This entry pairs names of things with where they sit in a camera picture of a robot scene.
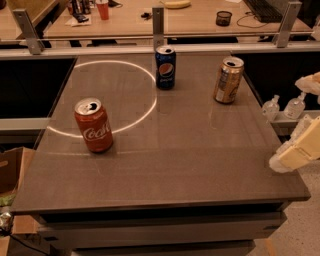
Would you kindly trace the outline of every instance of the can lid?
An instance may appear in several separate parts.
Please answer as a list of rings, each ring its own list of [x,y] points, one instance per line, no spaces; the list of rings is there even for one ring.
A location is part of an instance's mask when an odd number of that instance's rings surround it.
[[[96,113],[101,108],[101,101],[96,98],[80,100],[74,110],[80,115],[88,116]]]
[[[223,59],[223,64],[225,64],[231,68],[241,68],[241,67],[243,67],[244,62],[242,59],[230,56],[230,57],[226,57]]]
[[[167,55],[169,55],[169,54],[171,54],[171,53],[174,52],[174,49],[173,49],[173,47],[170,46],[170,45],[161,45],[161,46],[159,46],[159,47],[157,48],[157,52],[158,52],[158,53],[161,53],[161,54],[167,54]]]

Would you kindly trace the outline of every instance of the gold can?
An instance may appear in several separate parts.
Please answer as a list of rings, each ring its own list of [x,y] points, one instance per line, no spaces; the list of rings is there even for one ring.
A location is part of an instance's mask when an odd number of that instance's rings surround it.
[[[231,56],[223,59],[213,92],[217,102],[229,104],[235,100],[243,70],[243,60]]]

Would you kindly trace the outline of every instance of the pepsi logo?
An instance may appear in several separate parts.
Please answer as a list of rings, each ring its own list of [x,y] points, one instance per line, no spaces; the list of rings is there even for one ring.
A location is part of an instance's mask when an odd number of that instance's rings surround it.
[[[174,72],[174,66],[171,63],[164,63],[159,67],[159,73],[162,77],[170,77]]]

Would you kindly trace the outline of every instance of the coca-cola logo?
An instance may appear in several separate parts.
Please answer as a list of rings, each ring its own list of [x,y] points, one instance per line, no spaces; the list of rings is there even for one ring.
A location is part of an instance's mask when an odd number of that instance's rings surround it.
[[[83,137],[87,141],[100,140],[106,136],[107,132],[110,132],[108,121],[106,121],[99,130],[88,128],[83,132]]]

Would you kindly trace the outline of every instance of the cable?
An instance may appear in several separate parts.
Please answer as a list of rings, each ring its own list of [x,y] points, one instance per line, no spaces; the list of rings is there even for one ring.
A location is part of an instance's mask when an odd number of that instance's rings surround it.
[[[34,250],[34,251],[39,252],[39,253],[42,253],[43,255],[50,256],[49,254],[47,254],[47,253],[45,253],[45,252],[43,252],[43,251],[41,251],[41,250],[38,250],[38,249],[36,249],[36,248],[34,248],[34,247],[32,247],[32,246],[29,246],[29,245],[25,244],[25,243],[22,242],[20,239],[14,237],[12,234],[10,234],[10,232],[2,229],[1,227],[0,227],[0,230],[1,230],[1,232],[4,234],[4,236],[10,236],[10,238],[12,238],[13,240],[17,241],[18,243],[20,243],[21,245],[25,246],[26,248],[31,249],[31,250]]]
[[[243,19],[245,19],[245,18],[248,18],[248,17],[252,17],[252,16],[254,16],[254,19],[257,20],[257,16],[254,15],[254,14],[252,14],[252,12],[246,12],[246,16],[243,16],[243,17],[241,17],[240,19],[237,20],[237,25],[238,25],[239,27],[245,27],[245,28],[262,28],[262,27],[264,27],[264,26],[266,26],[266,25],[269,24],[269,23],[265,23],[265,24],[263,24],[263,25],[261,25],[261,26],[252,27],[252,26],[241,25],[241,24],[239,23],[241,20],[243,20]]]

